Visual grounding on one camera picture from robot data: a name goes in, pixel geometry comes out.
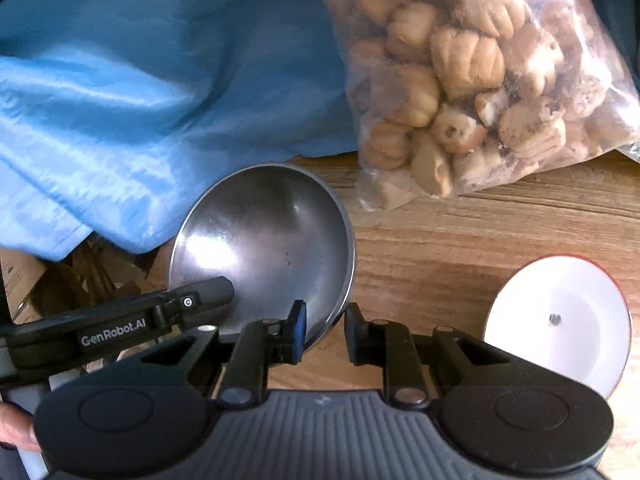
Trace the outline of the person's left hand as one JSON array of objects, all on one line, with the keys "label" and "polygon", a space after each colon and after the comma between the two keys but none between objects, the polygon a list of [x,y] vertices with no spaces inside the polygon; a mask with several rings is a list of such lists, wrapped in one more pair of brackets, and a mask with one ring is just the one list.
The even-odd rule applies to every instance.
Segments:
[{"label": "person's left hand", "polygon": [[0,403],[0,441],[22,450],[40,452],[32,416],[17,406]]}]

